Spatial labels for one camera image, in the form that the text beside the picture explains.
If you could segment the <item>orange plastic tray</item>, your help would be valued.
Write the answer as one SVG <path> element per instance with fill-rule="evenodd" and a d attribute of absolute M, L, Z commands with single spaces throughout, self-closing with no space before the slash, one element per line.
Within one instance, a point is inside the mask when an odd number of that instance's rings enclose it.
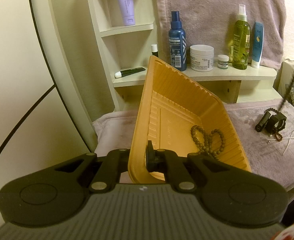
<path fill-rule="evenodd" d="M 151 56 L 128 159 L 128 174 L 137 184 L 158 184 L 164 176 L 146 168 L 146 146 L 180 157 L 197 151 L 191 128 L 219 129 L 226 140 L 219 160 L 250 171 L 250 163 L 223 102 L 212 92 L 158 57 Z"/>

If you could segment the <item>dark green lying tube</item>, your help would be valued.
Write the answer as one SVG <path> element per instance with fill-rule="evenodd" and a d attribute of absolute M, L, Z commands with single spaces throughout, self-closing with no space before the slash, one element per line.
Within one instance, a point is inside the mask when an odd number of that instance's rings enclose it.
<path fill-rule="evenodd" d="M 119 79 L 119 78 L 122 78 L 122 77 L 126 77 L 126 76 L 129 76 L 129 75 L 133 75 L 133 74 L 136 74 L 136 73 L 143 72 L 145 70 L 146 69 L 144 67 L 136 67 L 136 68 L 124 69 L 124 70 L 116 72 L 114 74 L 114 77 L 116 79 Z"/>

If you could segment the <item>white cream jar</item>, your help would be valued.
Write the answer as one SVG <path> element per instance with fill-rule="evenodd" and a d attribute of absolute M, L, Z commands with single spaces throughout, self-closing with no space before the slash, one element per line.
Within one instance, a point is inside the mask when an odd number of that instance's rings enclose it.
<path fill-rule="evenodd" d="M 209 72 L 213 69 L 214 48 L 204 44 L 190 46 L 191 69 L 197 72 Z"/>

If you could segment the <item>small dark roller bottle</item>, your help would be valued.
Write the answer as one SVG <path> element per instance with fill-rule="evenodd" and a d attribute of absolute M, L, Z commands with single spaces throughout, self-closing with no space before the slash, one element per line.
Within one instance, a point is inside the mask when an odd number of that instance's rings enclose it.
<path fill-rule="evenodd" d="M 158 46 L 157 46 L 157 44 L 151 44 L 151 53 L 152 53 L 152 55 L 158 57 Z"/>

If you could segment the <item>mauve towel on table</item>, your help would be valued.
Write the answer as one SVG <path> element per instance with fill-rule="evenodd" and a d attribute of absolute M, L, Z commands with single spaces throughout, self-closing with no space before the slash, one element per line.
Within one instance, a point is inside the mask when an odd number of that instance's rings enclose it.
<path fill-rule="evenodd" d="M 281 184 L 294 198 L 294 107 L 286 103 L 282 113 L 287 117 L 282 141 L 277 142 L 266 132 L 254 127 L 264 111 L 276 107 L 278 99 L 260 102 L 227 104 L 229 117 L 238 133 L 254 173 Z M 97 135 L 95 153 L 101 157 L 117 148 L 130 148 L 136 111 L 112 112 L 93 122 Z"/>

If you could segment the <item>small green white jar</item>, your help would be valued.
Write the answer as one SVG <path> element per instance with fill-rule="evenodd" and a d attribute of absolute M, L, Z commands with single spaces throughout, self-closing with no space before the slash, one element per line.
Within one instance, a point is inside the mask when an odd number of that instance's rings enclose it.
<path fill-rule="evenodd" d="M 227 69 L 229 63 L 229 56 L 220 54 L 218 55 L 218 68 Z"/>

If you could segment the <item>blue spray bottle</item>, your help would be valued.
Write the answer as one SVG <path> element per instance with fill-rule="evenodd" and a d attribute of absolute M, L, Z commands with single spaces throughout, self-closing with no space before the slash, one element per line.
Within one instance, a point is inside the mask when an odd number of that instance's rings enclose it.
<path fill-rule="evenodd" d="M 182 72 L 187 68 L 187 39 L 186 32 L 182 27 L 179 11 L 171 12 L 170 27 L 170 62 L 174 68 Z"/>

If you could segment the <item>green spray bottle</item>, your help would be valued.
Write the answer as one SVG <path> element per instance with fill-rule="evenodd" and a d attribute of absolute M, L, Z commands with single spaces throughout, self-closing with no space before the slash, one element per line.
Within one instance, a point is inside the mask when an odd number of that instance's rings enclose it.
<path fill-rule="evenodd" d="M 251 27 L 247 22 L 246 5 L 239 4 L 239 10 L 234 24 L 232 66 L 246 70 L 250 52 Z"/>

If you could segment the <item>cream corner shelf unit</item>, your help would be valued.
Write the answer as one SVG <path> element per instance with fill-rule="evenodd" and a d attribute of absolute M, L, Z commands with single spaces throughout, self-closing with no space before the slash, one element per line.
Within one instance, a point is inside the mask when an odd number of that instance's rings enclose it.
<path fill-rule="evenodd" d="M 108 87 L 117 111 L 136 109 L 140 104 L 146 72 L 116 79 L 120 70 L 148 66 L 151 45 L 160 43 L 156 0 L 134 0 L 135 25 L 124 26 L 118 0 L 88 0 Z M 248 66 L 237 70 L 214 67 L 210 72 L 184 71 L 225 103 L 279 99 L 274 89 L 276 70 Z"/>

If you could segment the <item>cream pillow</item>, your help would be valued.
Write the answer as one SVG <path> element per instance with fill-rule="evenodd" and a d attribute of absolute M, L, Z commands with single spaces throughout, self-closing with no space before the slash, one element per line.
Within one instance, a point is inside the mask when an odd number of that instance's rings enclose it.
<path fill-rule="evenodd" d="M 294 74 L 294 61 L 285 59 L 282 62 L 280 70 L 277 72 L 277 77 L 274 81 L 274 89 L 283 97 L 286 93 L 286 89 L 291 82 Z"/>

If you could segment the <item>blue white tube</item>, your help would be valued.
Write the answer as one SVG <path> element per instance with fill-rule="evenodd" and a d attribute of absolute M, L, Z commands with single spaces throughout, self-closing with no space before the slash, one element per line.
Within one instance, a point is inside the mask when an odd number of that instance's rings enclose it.
<path fill-rule="evenodd" d="M 254 25 L 254 39 L 252 47 L 252 62 L 251 66 L 258 69 L 260 67 L 261 57 L 263 53 L 264 44 L 264 24 L 255 22 Z"/>

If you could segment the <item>mauve hanging towel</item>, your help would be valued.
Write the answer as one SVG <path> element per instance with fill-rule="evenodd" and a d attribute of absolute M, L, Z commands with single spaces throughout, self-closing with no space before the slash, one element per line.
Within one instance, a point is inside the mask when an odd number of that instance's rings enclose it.
<path fill-rule="evenodd" d="M 284 52 L 286 9 L 284 0 L 156 0 L 160 58 L 170 62 L 169 30 L 171 12 L 179 11 L 187 46 L 206 44 L 216 54 L 229 53 L 239 4 L 246 6 L 247 22 L 264 25 L 261 65 L 279 69 Z"/>

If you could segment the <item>lavender tube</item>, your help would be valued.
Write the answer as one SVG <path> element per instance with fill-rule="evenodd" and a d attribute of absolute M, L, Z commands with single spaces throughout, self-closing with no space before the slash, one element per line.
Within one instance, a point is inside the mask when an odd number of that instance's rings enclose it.
<path fill-rule="evenodd" d="M 135 25 L 133 0 L 118 0 L 118 4 L 122 15 L 123 25 Z"/>

